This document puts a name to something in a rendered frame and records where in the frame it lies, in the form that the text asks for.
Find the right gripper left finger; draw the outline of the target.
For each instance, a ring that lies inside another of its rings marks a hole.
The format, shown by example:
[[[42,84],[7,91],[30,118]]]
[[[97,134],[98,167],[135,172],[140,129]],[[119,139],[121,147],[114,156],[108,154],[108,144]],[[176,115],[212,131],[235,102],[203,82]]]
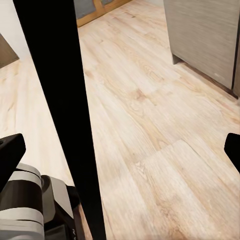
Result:
[[[26,153],[22,133],[0,138],[0,193]]]

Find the poster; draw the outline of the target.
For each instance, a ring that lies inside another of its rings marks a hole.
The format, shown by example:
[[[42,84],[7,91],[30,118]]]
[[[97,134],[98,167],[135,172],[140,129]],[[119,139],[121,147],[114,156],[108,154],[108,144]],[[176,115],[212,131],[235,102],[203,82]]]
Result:
[[[74,0],[12,0],[93,240],[107,240]]]

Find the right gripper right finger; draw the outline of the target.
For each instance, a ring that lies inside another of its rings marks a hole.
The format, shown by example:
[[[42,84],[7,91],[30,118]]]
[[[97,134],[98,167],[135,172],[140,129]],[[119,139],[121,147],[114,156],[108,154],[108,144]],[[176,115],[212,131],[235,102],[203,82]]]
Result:
[[[229,133],[227,135],[224,151],[240,173],[240,135]]]

